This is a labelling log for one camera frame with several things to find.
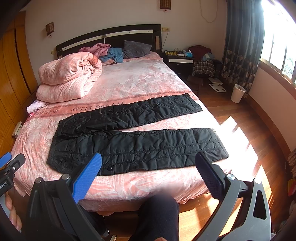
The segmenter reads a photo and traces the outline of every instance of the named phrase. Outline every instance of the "black headboard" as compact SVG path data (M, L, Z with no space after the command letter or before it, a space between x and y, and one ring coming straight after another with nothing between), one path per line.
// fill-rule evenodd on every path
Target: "black headboard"
M56 46L58 58L76 53L82 47L92 47L96 43L110 44L111 47L123 48L124 40L152 45L151 51L161 53L161 25L136 24L106 28L84 34Z

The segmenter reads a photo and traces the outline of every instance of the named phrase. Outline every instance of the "curtain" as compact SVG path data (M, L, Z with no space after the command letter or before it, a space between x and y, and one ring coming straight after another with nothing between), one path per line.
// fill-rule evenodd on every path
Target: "curtain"
M291 167L292 176L296 177L296 149L288 156L288 163Z
M264 40L261 0L228 0L222 80L238 84L247 94L254 81Z

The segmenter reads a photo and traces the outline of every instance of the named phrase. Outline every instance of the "human hand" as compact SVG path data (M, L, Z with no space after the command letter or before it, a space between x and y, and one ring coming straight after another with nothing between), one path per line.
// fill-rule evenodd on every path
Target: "human hand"
M161 238L157 238L154 241L167 241L165 238L161 237Z
M5 205L10 211L9 219L11 223L15 226L15 228L19 231L22 228L22 221L20 217L17 215L15 207L12 205L12 200L8 195L8 192L5 193Z

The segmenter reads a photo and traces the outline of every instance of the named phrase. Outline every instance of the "wall outlet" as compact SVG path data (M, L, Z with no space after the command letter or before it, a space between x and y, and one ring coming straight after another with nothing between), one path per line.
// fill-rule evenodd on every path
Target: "wall outlet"
M162 32L169 32L170 31L170 28L168 28L168 27L162 27L161 28L161 31Z

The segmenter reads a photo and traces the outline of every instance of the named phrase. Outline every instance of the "gray pillow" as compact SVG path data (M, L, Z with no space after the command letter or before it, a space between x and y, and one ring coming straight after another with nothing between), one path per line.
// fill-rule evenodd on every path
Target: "gray pillow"
M138 58L150 54L151 45L134 41L124 41L123 58Z

